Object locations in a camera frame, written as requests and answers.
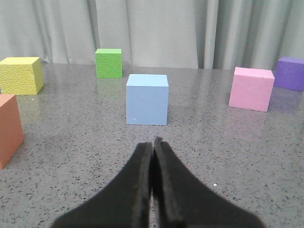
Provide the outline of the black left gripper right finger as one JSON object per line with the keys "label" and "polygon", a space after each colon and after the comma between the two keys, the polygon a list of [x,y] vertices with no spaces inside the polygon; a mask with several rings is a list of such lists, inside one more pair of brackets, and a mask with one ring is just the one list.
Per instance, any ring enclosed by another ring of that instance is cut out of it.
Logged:
{"label": "black left gripper right finger", "polygon": [[167,142],[154,141],[153,195],[162,228],[263,228],[254,214],[220,197],[201,183]]}

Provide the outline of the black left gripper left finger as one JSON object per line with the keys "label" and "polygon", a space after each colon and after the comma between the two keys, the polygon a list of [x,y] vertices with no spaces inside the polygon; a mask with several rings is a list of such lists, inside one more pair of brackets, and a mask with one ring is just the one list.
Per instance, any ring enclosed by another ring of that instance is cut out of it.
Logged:
{"label": "black left gripper left finger", "polygon": [[147,228],[152,144],[139,143],[116,177],[97,195],[62,215],[54,228]]}

